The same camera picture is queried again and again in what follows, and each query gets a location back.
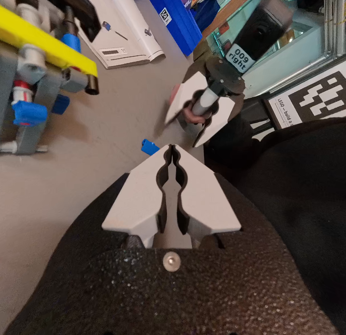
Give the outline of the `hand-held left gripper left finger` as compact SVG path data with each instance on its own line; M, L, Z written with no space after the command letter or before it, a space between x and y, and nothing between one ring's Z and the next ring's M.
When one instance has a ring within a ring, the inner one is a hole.
M145 248L152 248L154 236L167 223L163 185L168 180L172 145L162 147L132 169L102 223L102 229L138 236Z

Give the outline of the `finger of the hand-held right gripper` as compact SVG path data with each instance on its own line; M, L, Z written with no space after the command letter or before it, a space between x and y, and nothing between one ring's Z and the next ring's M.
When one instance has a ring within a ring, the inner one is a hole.
M193 143L193 147L203 145L219 132L227 124L234 106L235 102L230 97L219 97L216 104L212 105L215 110L206 119L203 129L198 133Z
M165 125L167 126L174 121L184 109L186 103L191 101L198 91L203 93L207 86L206 77L200 71L197 71L191 78L182 83L170 104L165 117Z

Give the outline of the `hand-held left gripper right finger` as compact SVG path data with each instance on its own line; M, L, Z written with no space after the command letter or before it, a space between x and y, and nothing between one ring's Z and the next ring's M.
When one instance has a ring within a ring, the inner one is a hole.
M207 236L239 231L241 224L215 173L178 145L172 146L172 161L181 186L178 227L190 236L192 247L198 248Z

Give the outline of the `small blue lego piece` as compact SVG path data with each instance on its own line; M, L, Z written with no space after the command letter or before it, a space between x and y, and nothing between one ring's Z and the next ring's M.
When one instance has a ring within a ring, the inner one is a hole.
M160 148L155 143L147 139L143 139L143 141L141 142L141 151L149 156L154 155L159 150Z

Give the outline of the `grey and yellow lego model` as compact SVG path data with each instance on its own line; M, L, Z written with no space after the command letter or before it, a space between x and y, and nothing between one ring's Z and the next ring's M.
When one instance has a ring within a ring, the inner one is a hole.
M101 30L90 0L0 0L0 121L15 139L1 154L33 155L50 114L62 115L70 99L60 92L99 94L94 61L81 52L79 31L93 42Z

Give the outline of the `white lego instruction booklet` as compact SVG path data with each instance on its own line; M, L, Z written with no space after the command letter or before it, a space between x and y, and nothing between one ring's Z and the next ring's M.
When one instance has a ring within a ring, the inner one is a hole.
M79 37L106 69L158 63L166 57L134 0L89 1L101 30L90 42L77 20Z

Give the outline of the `person's right hand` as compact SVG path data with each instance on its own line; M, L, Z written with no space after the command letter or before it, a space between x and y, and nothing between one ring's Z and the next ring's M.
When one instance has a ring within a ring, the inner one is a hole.
M194 115L190 106L184 108L182 114L188 124L205 124L211 116L211 112L206 112L202 116Z

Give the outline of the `white glass display cabinet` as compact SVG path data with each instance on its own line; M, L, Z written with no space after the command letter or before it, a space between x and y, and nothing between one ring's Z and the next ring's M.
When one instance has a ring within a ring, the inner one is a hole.
M221 34L215 29L207 38L207 50L222 56L221 47L233 42L260 0L248 0L227 17L229 28ZM295 73L324 52L324 21L321 14L299 8L301 0L285 2L293 12L293 23L283 38L277 41L243 76L245 98L264 93L270 86Z

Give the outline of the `blue plastic bin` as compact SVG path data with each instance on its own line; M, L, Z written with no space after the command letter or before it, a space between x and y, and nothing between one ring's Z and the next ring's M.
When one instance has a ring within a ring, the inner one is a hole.
M185 56L193 53L202 34L181 0L149 0Z

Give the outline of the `black and white marker sign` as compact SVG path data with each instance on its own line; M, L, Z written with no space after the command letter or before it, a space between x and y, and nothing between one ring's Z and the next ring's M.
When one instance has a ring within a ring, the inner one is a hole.
M276 129L346 116L345 65L339 64L268 100Z

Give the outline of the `person's dark clothing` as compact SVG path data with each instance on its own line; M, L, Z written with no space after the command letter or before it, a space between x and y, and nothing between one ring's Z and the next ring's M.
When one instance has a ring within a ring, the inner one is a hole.
M240 115L205 147L205 164L266 217L313 298L345 334L346 120L320 119L261 141Z

